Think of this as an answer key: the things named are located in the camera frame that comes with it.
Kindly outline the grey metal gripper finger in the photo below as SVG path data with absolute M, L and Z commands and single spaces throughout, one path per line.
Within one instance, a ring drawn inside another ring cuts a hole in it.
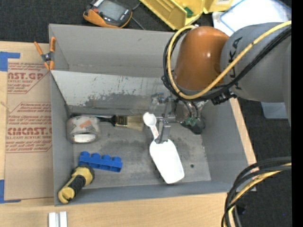
M 159 123 L 159 126 L 160 126 L 160 134 L 159 134 L 158 143 L 164 143 L 169 139 L 171 124 L 169 123 L 168 119 L 162 119 Z
M 156 93 L 151 96 L 151 103 L 155 105 L 160 105 L 165 103 L 164 93 Z

